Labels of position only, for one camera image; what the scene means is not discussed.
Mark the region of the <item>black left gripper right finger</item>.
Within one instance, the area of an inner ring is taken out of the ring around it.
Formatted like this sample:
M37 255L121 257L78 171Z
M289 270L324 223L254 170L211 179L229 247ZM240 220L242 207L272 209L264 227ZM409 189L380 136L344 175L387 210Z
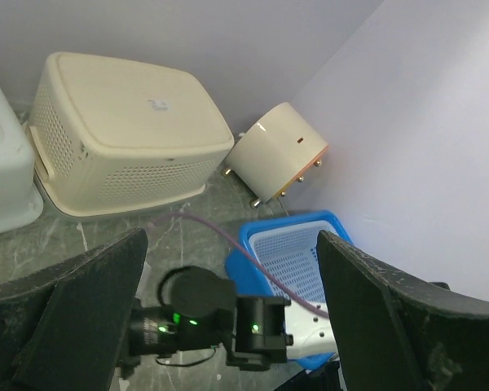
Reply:
M349 390L489 390L489 301L426 282L329 231L319 270Z

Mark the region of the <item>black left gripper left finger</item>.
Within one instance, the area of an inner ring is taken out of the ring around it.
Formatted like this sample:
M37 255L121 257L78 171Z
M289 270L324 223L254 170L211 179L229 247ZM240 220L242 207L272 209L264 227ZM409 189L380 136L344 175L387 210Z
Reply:
M0 284L0 390L107 390L148 237L111 243Z

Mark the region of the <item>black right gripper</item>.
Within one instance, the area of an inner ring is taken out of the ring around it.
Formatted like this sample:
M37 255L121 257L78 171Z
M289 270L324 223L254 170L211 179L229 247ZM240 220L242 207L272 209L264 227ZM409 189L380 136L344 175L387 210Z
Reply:
M136 305L130 314L120 352L121 367L136 367L142 356L168 358L178 351L178 328L169 305Z

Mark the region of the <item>blue plastic tub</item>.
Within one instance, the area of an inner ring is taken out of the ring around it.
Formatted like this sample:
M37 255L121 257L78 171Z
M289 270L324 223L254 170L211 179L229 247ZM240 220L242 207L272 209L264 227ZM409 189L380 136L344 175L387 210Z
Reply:
M339 233L337 235L339 237L348 242L351 241L340 220L333 213L323 210L246 223L240 228L239 243L253 255L249 243L252 235L262 231L316 220L331 222L338 229ZM289 298L285 292L272 283L255 264L237 249L227 256L225 269L228 278L236 282L237 292L240 295L282 296ZM328 310L326 300L324 303L306 302L317 310L324 312ZM293 344L288 347L288 359L297 362L304 369L313 371L322 367L328 360L337 358L337 343L333 336L330 321L309 311L296 301L291 301L291 305L285 308L284 328L288 334L293 336Z

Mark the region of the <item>white translucent plastic bin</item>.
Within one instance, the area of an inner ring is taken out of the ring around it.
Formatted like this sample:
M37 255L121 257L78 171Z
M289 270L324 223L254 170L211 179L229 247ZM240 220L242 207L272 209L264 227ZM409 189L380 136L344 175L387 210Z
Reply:
M0 233L27 226L42 213L34 161L34 150L0 88Z

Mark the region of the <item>cream perforated basket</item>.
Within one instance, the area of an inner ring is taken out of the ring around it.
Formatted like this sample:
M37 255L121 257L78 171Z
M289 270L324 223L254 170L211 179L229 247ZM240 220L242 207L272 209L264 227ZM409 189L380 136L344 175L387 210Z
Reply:
M71 52L46 58L26 130L42 194L76 219L197 196L234 144L190 73Z

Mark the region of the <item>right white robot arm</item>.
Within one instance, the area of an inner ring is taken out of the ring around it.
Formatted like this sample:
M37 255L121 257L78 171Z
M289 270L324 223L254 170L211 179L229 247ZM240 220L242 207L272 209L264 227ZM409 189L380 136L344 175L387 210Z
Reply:
M242 371L323 354L337 355L323 303L300 305L285 297L240 296L236 283L210 270L184 266L158 283L159 304L134 303L117 367L131 376L143 356L162 366L177 352L227 352L226 364Z

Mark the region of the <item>cream cylindrical bucket orange rim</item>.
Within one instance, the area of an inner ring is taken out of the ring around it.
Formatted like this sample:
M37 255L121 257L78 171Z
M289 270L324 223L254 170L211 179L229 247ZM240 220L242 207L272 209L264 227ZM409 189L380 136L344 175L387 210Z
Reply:
M225 158L223 174L237 175L257 208L284 197L305 172L321 165L328 143L288 102L272 108L239 136Z

